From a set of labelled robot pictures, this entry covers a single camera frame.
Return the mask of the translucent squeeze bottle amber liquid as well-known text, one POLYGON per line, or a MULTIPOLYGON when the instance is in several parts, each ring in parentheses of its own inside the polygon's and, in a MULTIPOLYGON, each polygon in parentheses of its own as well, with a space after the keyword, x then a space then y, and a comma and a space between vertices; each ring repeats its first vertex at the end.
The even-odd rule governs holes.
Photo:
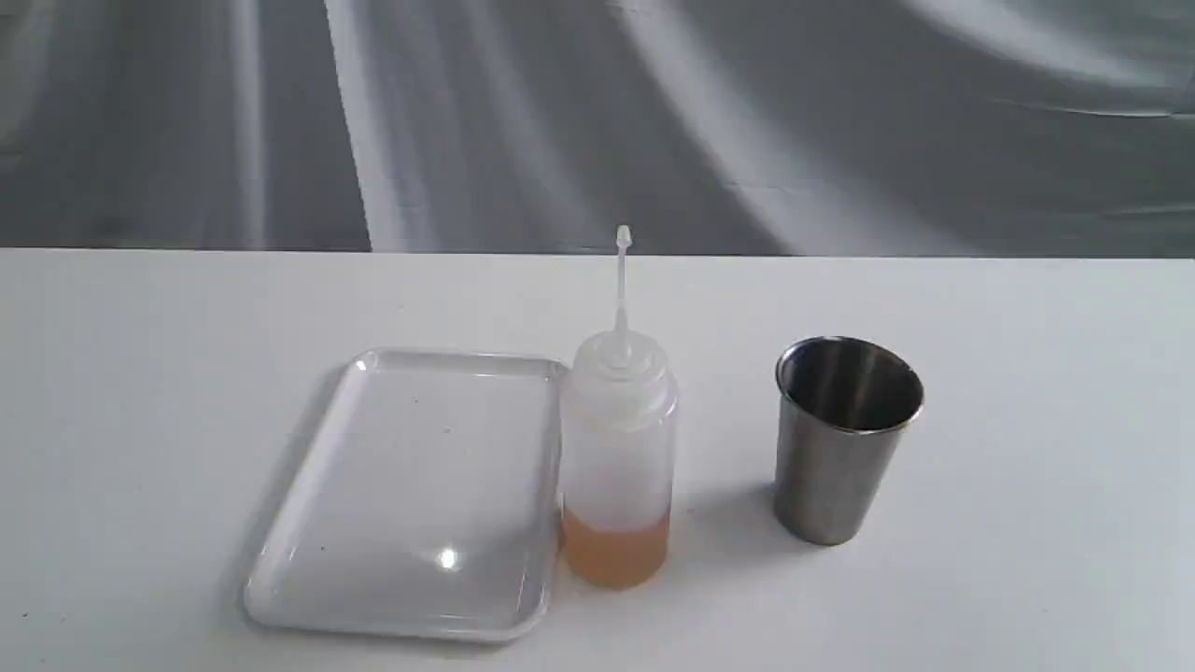
POLYGON ((679 386, 663 347, 630 326, 627 225, 615 230, 615 314, 580 344, 562 387, 563 554, 603 589, 664 566, 673 507, 679 386))

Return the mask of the stainless steel cup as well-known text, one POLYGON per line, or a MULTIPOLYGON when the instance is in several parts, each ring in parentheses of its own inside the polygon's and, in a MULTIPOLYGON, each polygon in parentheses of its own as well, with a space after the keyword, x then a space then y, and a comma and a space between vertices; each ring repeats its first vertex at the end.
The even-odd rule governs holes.
POLYGON ((820 336, 782 353, 774 380, 774 517, 807 543, 848 543, 862 531, 899 442, 921 416, 923 379, 884 347, 820 336))

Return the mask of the white plastic tray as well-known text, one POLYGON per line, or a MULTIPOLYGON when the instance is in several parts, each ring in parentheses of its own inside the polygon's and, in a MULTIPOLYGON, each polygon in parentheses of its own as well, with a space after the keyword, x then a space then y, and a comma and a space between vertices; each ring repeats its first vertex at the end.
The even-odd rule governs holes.
POLYGON ((246 579, 246 613, 356 637, 523 637, 554 586, 566 371, 393 347, 353 358, 246 579))

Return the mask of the grey fabric backdrop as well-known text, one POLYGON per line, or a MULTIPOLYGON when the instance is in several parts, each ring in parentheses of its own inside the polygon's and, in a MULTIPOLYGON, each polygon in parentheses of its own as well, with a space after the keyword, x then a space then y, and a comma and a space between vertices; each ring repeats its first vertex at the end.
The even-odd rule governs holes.
POLYGON ((4 246, 1191 257, 1190 1, 5 1, 4 246))

